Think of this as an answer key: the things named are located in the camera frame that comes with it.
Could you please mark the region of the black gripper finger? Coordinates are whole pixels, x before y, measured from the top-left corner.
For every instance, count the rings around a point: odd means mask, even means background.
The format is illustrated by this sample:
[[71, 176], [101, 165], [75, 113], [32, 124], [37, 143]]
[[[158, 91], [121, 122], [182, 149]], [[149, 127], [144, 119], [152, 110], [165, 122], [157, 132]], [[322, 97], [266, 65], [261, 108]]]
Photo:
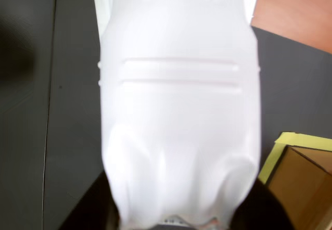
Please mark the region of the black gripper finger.
[[235, 211], [230, 229], [293, 229], [284, 207], [259, 179]]
[[102, 172], [83, 195], [60, 229], [118, 229], [120, 216], [106, 173]]

